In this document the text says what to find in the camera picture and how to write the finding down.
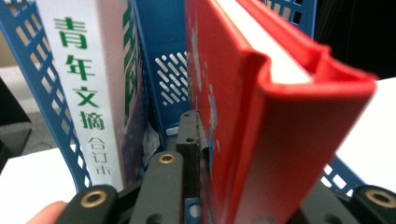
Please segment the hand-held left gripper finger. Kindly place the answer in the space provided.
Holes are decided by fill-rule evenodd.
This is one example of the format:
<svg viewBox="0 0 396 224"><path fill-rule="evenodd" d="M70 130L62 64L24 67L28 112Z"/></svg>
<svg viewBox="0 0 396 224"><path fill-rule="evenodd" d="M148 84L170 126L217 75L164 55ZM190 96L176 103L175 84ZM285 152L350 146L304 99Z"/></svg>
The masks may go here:
<svg viewBox="0 0 396 224"><path fill-rule="evenodd" d="M200 154L203 145L199 112L190 110L180 116L177 152L183 157L184 197L200 197Z"/></svg>

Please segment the red hardcover book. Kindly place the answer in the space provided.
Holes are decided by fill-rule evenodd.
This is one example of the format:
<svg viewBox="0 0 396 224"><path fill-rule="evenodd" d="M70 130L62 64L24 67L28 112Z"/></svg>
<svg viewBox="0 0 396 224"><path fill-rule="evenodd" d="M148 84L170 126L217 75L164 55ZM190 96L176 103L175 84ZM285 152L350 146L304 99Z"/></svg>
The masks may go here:
<svg viewBox="0 0 396 224"><path fill-rule="evenodd" d="M185 0L204 224L286 224L376 88L260 0Z"/></svg>

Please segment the white paperback book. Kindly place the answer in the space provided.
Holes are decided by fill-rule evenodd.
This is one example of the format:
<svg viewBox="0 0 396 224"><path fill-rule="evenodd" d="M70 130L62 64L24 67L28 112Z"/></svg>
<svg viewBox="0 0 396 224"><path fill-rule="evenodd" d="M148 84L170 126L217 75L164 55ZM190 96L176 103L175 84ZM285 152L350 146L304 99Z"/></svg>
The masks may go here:
<svg viewBox="0 0 396 224"><path fill-rule="evenodd" d="M93 184L138 177L147 127L132 0L36 0Z"/></svg>

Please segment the blue plastic file rack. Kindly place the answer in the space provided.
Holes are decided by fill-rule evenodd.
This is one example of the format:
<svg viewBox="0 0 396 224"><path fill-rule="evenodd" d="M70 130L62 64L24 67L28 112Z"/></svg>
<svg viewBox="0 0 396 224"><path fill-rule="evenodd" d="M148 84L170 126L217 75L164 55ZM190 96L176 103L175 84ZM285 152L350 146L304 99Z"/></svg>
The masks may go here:
<svg viewBox="0 0 396 224"><path fill-rule="evenodd" d="M135 27L143 32L140 50L143 73L148 78L151 112L160 141L165 143L172 135L170 130L178 126L178 115L188 108L187 78L176 76L187 69L185 27L178 23L184 19L184 3L182 0L135 1ZM75 188L87 188L92 181L35 0L0 0L0 32L44 113Z"/></svg>

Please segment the black curtain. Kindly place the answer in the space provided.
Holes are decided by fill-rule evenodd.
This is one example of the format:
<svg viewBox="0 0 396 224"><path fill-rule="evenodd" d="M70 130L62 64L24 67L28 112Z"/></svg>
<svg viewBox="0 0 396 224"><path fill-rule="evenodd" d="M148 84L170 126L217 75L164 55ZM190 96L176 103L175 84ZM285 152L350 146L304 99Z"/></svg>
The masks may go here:
<svg viewBox="0 0 396 224"><path fill-rule="evenodd" d="M318 0L314 39L343 63L396 77L396 0Z"/></svg>

